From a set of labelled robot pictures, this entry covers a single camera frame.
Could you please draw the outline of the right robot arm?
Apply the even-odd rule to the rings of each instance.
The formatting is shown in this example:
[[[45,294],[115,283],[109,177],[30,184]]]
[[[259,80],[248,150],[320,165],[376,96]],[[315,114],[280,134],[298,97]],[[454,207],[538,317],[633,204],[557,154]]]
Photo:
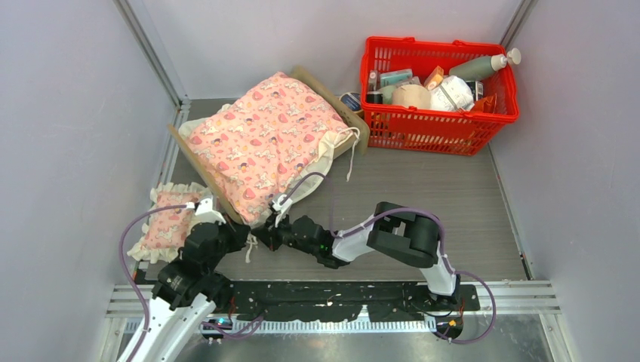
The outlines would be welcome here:
[[[287,246],[314,256],[317,263],[332,269],[378,252],[418,269],[438,308],[450,309],[460,301],[460,277],[442,250],[444,227],[431,213],[382,201],[364,222],[332,231],[309,216],[291,221],[276,204],[271,209],[265,223],[251,232],[271,251]]]

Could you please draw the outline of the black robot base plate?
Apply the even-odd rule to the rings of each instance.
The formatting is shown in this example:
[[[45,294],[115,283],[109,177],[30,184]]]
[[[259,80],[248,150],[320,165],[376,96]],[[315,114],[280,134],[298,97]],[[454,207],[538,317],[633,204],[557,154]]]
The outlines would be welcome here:
[[[446,297],[414,281],[235,281],[215,312],[241,321],[328,323],[354,321],[363,311],[372,322],[387,322],[479,309],[475,286],[465,284]]]

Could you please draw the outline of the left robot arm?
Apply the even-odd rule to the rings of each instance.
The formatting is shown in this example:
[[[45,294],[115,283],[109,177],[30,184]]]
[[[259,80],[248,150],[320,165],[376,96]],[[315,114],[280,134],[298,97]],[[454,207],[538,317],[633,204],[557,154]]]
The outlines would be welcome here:
[[[119,360],[174,361],[210,313],[225,311],[231,281],[216,267],[246,246],[250,230],[233,221],[194,225],[178,256],[158,273],[151,297],[143,300],[142,324]]]

